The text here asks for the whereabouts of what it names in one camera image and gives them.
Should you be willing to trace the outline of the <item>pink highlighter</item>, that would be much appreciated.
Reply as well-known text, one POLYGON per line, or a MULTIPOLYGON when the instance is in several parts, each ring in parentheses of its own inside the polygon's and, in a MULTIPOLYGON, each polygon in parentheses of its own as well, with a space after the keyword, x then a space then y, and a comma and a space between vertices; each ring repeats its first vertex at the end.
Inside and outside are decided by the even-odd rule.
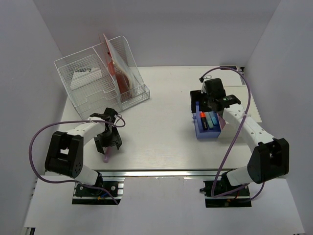
POLYGON ((103 162, 108 163, 111 155, 111 148, 107 147, 104 149, 103 162))

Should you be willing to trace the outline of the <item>orange black highlighter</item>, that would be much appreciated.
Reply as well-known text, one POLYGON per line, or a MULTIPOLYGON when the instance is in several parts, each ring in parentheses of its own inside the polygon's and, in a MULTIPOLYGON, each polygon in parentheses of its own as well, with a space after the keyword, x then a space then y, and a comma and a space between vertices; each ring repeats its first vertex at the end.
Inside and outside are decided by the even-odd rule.
POLYGON ((204 131, 208 130, 207 119, 206 119, 206 115, 204 112, 200 112, 200 119, 201 119, 201 124, 202 124, 203 130, 204 131))

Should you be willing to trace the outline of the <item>blue highlighter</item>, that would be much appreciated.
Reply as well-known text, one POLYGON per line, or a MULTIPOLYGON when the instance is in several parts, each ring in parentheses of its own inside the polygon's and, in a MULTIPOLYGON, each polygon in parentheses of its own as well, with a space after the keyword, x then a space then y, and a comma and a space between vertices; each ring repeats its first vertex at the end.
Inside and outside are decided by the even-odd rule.
POLYGON ((209 112, 209 115, 210 115, 210 118, 211 118, 213 125, 217 126, 219 123, 218 123, 218 119, 215 117, 215 113, 213 111, 211 111, 211 112, 209 112))

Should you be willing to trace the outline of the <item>green highlighter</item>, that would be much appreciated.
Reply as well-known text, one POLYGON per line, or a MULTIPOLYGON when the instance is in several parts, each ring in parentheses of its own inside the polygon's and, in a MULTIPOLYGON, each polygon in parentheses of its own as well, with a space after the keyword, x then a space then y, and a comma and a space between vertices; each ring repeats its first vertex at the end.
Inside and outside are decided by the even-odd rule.
POLYGON ((211 130, 211 129, 214 128, 214 124, 212 122, 211 116, 210 116, 210 114, 208 112, 206 112, 205 115, 206 115, 208 127, 211 130))

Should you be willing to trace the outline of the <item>purple blue drawer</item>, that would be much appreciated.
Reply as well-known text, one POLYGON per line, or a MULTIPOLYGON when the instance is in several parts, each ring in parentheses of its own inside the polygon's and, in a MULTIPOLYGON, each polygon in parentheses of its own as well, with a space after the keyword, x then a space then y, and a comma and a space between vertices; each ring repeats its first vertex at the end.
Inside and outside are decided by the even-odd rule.
POLYGON ((220 125, 218 124, 217 126, 214 126, 213 129, 210 130, 208 128, 208 130, 204 131, 201 124, 200 112, 201 111, 199 111, 198 106, 196 106, 196 112, 193 113, 193 122, 195 127, 196 138, 197 139, 217 138, 221 133, 220 125))

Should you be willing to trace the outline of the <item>pink drawer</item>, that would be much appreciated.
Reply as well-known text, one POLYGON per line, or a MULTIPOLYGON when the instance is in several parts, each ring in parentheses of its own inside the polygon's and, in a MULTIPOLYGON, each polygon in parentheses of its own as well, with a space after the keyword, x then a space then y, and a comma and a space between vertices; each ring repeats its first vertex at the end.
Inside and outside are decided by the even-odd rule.
POLYGON ((217 117, 219 120, 220 129, 223 130, 226 126, 226 121, 219 114, 217 114, 217 117))

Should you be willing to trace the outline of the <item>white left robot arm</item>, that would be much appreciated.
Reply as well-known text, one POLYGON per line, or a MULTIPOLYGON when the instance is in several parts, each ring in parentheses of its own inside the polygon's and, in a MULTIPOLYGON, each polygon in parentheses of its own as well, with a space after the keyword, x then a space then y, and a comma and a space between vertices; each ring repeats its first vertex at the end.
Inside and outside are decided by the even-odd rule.
POLYGON ((115 109, 106 108, 102 114, 91 114, 86 123, 66 132, 55 132, 45 160, 46 171, 68 176, 87 185, 92 195, 99 195, 103 180, 99 172, 84 165, 84 146, 94 140, 96 150, 103 155, 108 148, 119 149, 122 139, 115 124, 117 117, 115 109))

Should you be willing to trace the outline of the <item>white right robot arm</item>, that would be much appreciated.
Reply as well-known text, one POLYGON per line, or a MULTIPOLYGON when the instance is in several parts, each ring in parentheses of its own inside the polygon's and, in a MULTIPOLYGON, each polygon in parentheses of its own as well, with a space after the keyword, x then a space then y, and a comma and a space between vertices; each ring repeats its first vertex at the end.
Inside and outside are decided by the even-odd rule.
POLYGON ((226 195, 233 195, 240 186, 262 184, 287 175, 289 172, 290 146, 284 139, 277 139, 265 131, 251 116, 246 107, 233 94, 227 95, 221 79, 204 81, 201 90, 190 92, 192 114, 212 111, 237 129, 251 150, 246 166, 222 174, 219 188, 226 195))

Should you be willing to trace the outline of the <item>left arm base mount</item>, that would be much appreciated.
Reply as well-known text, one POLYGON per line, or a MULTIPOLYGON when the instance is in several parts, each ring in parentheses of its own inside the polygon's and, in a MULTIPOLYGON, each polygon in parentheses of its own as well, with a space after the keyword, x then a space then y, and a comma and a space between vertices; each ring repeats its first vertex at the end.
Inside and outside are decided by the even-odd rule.
POLYGON ((102 189, 91 189, 82 184, 75 184, 73 205, 113 205, 117 206, 122 198, 124 178, 103 178, 102 189))

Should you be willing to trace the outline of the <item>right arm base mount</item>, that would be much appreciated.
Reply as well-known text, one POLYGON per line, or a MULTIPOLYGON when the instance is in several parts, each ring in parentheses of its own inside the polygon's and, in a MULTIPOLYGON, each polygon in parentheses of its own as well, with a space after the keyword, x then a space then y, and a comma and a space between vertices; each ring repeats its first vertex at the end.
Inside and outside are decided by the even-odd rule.
POLYGON ((250 191, 248 186, 234 191, 240 188, 240 186, 231 186, 226 182, 226 178, 222 176, 217 180, 214 188, 214 196, 225 195, 219 197, 212 197, 211 190, 213 188, 214 180, 204 181, 204 186, 199 189, 199 192, 204 195, 206 208, 250 208, 252 207, 250 199, 250 191))

